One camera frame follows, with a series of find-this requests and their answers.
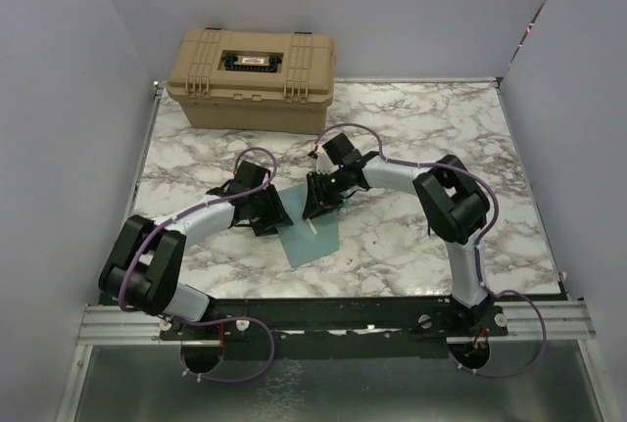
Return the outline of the cream paper letter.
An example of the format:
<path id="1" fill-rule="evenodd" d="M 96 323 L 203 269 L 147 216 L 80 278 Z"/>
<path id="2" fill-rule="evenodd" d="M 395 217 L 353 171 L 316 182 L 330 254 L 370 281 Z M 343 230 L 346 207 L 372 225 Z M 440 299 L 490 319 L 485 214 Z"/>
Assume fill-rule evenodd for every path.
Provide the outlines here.
<path id="1" fill-rule="evenodd" d="M 310 228 L 310 230 L 312 231 L 312 233 L 313 233 L 314 235 L 317 235 L 317 229 L 316 229 L 316 227 L 315 227 L 315 225 L 314 225 L 313 221 L 312 221 L 310 218 L 308 218 L 308 219 L 306 220 L 306 223 L 307 223 L 307 225 L 309 226 L 309 228 Z"/>

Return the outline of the teal envelope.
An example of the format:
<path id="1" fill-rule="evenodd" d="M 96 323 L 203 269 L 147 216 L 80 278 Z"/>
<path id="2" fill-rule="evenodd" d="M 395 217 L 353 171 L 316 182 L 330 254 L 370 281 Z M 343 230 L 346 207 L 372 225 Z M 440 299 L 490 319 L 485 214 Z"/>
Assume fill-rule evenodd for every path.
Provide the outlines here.
<path id="1" fill-rule="evenodd" d="M 339 250 L 338 212 L 332 211 L 312 219 L 314 235 L 302 219 L 307 189 L 305 184 L 284 189 L 279 196 L 293 221 L 292 226 L 279 227 L 278 236 L 292 268 L 332 255 Z"/>

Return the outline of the green white glue stick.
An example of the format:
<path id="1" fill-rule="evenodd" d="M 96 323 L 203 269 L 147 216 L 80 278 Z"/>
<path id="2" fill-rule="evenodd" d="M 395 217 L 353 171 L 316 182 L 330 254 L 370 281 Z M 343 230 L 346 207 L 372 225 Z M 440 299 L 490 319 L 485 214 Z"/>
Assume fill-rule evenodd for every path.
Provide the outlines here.
<path id="1" fill-rule="evenodd" d="M 346 213 L 348 211 L 348 207 L 349 207 L 349 199 L 344 199 L 338 209 L 338 212 Z"/>

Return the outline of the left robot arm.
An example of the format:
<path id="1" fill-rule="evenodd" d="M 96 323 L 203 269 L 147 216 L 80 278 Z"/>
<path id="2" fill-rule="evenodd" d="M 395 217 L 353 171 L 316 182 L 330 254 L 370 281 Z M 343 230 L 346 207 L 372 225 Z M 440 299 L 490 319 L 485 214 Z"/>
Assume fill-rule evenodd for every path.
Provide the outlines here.
<path id="1" fill-rule="evenodd" d="M 179 282 L 188 248 L 232 227 L 249 227 L 256 236 L 291 226 L 271 172 L 242 162 L 234 177 L 209 190 L 196 205 L 169 216 L 133 215 L 123 224 L 98 280 L 100 292 L 123 310 L 182 319 L 191 336 L 202 339 L 216 329 L 212 298 Z"/>

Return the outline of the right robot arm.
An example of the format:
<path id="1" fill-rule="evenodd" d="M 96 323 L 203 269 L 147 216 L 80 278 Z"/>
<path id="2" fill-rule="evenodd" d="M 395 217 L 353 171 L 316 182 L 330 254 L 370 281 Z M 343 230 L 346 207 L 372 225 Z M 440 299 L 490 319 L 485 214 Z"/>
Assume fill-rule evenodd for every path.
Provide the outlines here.
<path id="1" fill-rule="evenodd" d="M 418 198 L 428 229 L 445 242 L 453 278 L 452 327 L 462 335 L 481 328 L 489 302 L 476 241 L 487 224 L 490 202 L 459 158 L 436 163 L 386 160 L 374 151 L 361 153 L 340 133 L 313 154 L 326 155 L 333 169 L 307 175 L 302 218 L 313 219 L 340 209 L 355 190 L 387 189 Z"/>

